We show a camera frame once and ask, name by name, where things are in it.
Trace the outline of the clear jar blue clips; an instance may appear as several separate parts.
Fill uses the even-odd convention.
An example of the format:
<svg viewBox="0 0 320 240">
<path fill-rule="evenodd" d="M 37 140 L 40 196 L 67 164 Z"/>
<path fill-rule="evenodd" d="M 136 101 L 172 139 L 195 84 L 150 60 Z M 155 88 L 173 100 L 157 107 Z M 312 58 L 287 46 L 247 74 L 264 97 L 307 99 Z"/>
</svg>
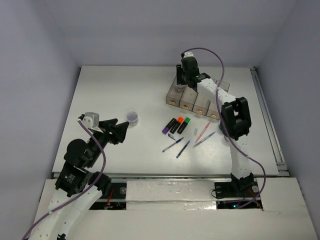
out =
<svg viewBox="0 0 320 240">
<path fill-rule="evenodd" d="M 182 84 L 177 84 L 176 87 L 175 87 L 175 90 L 178 92 L 178 93 L 181 93 L 185 90 L 186 88 L 186 85 L 182 85 Z"/>
</svg>

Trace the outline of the clear jar purple clips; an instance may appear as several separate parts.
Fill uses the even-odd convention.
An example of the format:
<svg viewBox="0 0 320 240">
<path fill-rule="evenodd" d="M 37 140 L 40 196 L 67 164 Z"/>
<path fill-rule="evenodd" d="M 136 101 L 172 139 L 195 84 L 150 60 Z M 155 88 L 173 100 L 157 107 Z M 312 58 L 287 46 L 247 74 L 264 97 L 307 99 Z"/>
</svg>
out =
<svg viewBox="0 0 320 240">
<path fill-rule="evenodd" d="M 128 112 L 126 119 L 131 126 L 136 126 L 139 123 L 139 117 L 135 111 Z"/>
</svg>

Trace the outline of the orange cap highlighter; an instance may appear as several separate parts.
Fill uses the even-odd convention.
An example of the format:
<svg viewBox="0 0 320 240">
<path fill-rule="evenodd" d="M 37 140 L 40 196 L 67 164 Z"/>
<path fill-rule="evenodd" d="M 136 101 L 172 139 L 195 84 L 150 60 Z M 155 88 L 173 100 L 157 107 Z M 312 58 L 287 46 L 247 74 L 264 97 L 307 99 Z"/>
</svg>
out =
<svg viewBox="0 0 320 240">
<path fill-rule="evenodd" d="M 171 134 L 174 134 L 177 129 L 180 127 L 181 123 L 184 121 L 184 118 L 183 117 L 179 117 L 175 123 L 173 124 L 172 128 L 170 129 L 170 133 Z"/>
</svg>

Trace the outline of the green cap highlighter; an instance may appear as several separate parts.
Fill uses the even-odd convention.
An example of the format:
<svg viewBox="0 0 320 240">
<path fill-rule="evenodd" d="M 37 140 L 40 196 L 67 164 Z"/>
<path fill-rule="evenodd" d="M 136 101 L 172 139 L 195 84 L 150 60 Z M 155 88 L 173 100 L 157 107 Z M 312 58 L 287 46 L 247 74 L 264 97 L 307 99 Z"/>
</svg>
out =
<svg viewBox="0 0 320 240">
<path fill-rule="evenodd" d="M 180 125 L 180 127 L 178 128 L 177 130 L 177 133 L 178 134 L 182 134 L 182 132 L 185 130 L 185 128 L 187 127 L 187 125 L 189 124 L 190 122 L 190 118 L 189 117 L 186 117 L 185 120 L 182 122 L 182 124 Z"/>
</svg>

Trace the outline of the purple cap highlighter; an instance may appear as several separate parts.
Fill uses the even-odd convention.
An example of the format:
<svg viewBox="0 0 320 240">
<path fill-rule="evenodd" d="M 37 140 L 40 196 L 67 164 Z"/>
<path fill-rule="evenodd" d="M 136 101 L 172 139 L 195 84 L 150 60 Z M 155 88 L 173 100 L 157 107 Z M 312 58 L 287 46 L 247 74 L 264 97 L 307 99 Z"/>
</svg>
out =
<svg viewBox="0 0 320 240">
<path fill-rule="evenodd" d="M 168 131 L 172 128 L 172 126 L 175 124 L 176 121 L 177 120 L 175 118 L 172 118 L 161 132 L 166 135 L 168 133 Z"/>
</svg>

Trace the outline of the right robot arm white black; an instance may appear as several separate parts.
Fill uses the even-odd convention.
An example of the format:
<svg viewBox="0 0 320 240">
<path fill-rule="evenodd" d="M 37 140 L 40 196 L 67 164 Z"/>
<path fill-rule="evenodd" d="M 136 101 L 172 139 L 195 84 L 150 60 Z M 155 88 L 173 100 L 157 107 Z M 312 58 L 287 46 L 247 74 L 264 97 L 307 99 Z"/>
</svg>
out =
<svg viewBox="0 0 320 240">
<path fill-rule="evenodd" d="M 216 182 L 213 192 L 216 199 L 248 198 L 248 193 L 257 183 L 248 158 L 248 134 L 252 126 L 249 104 L 245 97 L 235 97 L 220 87 L 222 81 L 214 81 L 201 73 L 192 52 L 181 55 L 181 64 L 176 66 L 176 80 L 196 93 L 216 103 L 220 130 L 228 138 L 231 154 L 230 181 Z"/>
</svg>

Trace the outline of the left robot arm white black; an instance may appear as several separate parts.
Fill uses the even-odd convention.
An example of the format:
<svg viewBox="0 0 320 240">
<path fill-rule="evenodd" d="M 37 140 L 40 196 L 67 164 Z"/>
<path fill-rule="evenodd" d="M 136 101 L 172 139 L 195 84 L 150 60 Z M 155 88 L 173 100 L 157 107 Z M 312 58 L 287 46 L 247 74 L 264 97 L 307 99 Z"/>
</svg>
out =
<svg viewBox="0 0 320 240">
<path fill-rule="evenodd" d="M 47 212 L 31 227 L 31 240 L 68 240 L 90 207 L 112 192 L 112 180 L 103 173 L 107 144 L 123 143 L 129 122 L 118 119 L 99 120 L 99 114 L 87 112 L 77 122 L 90 136 L 88 141 L 77 138 L 66 148 L 64 165 L 56 179 Z M 102 169 L 90 172 L 99 157 Z"/>
</svg>

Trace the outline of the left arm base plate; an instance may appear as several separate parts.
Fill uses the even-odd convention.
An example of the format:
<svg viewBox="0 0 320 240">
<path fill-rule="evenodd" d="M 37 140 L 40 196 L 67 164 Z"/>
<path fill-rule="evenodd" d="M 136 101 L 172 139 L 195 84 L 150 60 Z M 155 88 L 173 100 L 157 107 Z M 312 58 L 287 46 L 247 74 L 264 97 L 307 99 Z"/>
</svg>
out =
<svg viewBox="0 0 320 240">
<path fill-rule="evenodd" d="M 110 202 L 123 202 L 126 200 L 127 183 L 126 182 L 112 182 L 111 189 L 107 195 L 101 197 L 102 200 L 109 199 Z"/>
</svg>

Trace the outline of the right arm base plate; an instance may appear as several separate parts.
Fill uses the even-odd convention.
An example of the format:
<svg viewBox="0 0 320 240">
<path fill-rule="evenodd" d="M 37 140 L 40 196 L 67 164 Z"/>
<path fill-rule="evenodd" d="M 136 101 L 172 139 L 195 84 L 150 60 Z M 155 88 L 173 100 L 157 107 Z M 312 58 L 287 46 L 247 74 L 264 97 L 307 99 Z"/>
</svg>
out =
<svg viewBox="0 0 320 240">
<path fill-rule="evenodd" d="M 215 182 L 214 189 L 216 199 L 225 199 L 225 198 L 249 198 L 255 197 L 259 192 L 259 187 L 257 182 L 254 182 L 253 185 L 245 187 L 244 189 L 238 189 L 233 185 L 231 181 L 229 182 Z"/>
</svg>

